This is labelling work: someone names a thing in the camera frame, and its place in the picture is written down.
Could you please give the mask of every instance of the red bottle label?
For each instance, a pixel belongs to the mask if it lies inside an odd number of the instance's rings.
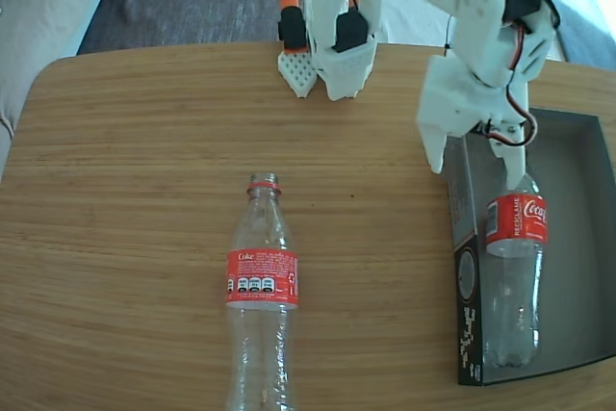
[[[297,256],[287,250],[275,249],[229,252],[226,301],[298,305]]]
[[[548,241],[546,200],[533,194],[508,194],[488,204],[487,244],[500,240]]]

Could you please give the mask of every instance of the wire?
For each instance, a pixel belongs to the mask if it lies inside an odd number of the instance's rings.
[[[357,0],[352,0],[353,1],[353,5],[352,7],[359,12],[359,4],[357,3]]]
[[[513,81],[515,70],[518,67],[518,64],[520,63],[520,59],[522,58],[522,51],[524,48],[524,36],[525,36],[524,25],[519,24],[516,52],[513,55],[511,64],[509,65],[509,69],[513,71],[513,73],[511,74],[511,81]],[[511,105],[514,111],[518,113],[520,116],[522,116],[526,120],[526,122],[528,122],[529,124],[528,134],[525,136],[525,138],[522,141],[512,141],[511,139],[505,137],[504,135],[501,135],[495,132],[490,132],[490,122],[488,121],[488,123],[483,128],[483,135],[485,136],[486,139],[500,141],[502,144],[506,144],[507,146],[526,146],[527,144],[531,143],[534,140],[535,136],[537,135],[537,119],[535,119],[535,117],[531,113],[529,113],[527,110],[522,108],[520,104],[516,101],[513,94],[511,93],[511,88],[510,88],[511,81],[509,81],[509,84],[507,84],[507,87],[505,88],[505,97],[507,98],[507,102],[509,103],[509,105]]]
[[[445,30],[445,45],[443,45],[443,56],[447,56],[447,51],[451,49],[451,44],[449,43],[449,26],[451,25],[451,19],[453,15],[449,15],[449,19],[447,20],[447,28]]]

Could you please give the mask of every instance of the coca-cola bottle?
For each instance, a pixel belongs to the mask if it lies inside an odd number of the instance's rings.
[[[227,411],[293,411],[291,340],[297,257],[278,207],[273,173],[248,185],[248,209],[227,254],[227,313],[233,379]]]
[[[539,348],[546,210],[546,201],[529,174],[516,190],[504,191],[488,205],[488,253],[481,274],[486,283],[482,285],[486,366],[525,366]]]

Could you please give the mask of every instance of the coca-cola logo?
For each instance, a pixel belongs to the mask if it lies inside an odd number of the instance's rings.
[[[538,218],[544,223],[548,222],[546,208],[538,205],[537,201],[534,199],[531,199],[524,206],[524,216],[528,218]]]

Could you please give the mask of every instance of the couch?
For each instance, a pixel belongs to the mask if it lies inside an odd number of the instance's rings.
[[[74,56],[100,0],[0,0],[0,178],[26,96],[52,62]]]

